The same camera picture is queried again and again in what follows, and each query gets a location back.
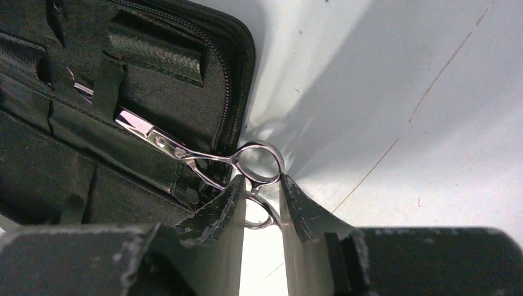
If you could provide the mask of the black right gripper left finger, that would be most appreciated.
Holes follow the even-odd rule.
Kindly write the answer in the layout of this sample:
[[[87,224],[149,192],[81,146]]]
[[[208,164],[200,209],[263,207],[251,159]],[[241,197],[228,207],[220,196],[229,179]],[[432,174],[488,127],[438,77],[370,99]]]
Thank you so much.
[[[1,236],[2,295],[238,295],[245,178],[176,226],[29,226]]]

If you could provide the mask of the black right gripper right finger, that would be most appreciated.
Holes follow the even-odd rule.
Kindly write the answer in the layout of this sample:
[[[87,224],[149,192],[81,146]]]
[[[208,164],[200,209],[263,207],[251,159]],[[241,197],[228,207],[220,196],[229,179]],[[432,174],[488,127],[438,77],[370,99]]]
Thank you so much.
[[[522,249],[486,227],[354,227],[281,178],[289,295],[521,295]]]

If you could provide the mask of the silver straight scissors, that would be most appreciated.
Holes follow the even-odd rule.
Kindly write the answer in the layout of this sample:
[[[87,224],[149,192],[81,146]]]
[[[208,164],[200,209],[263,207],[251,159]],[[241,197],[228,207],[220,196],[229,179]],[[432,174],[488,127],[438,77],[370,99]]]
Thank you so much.
[[[66,89],[80,110],[81,117],[76,121],[79,143],[111,164],[163,190],[181,180],[181,169],[185,167],[188,181],[201,183],[204,192],[214,189],[216,193],[226,187],[227,177],[220,173],[234,170],[250,183],[246,197],[266,210],[268,216],[263,222],[245,221],[246,228],[261,230],[281,225],[278,212],[259,195],[263,186],[278,183],[284,172],[283,156],[274,145],[253,140],[225,156],[199,152],[120,103],[118,88],[97,92],[94,86],[70,80]],[[271,156],[276,171],[268,176],[257,173],[242,162],[242,154],[248,152]]]

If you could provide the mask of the black zip tool case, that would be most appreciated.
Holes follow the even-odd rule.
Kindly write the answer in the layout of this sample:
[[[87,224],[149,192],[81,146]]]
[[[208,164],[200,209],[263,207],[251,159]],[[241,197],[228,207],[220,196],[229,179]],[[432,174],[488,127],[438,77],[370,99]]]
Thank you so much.
[[[255,69],[238,19],[190,1],[1,2],[1,214],[175,225],[231,168]]]

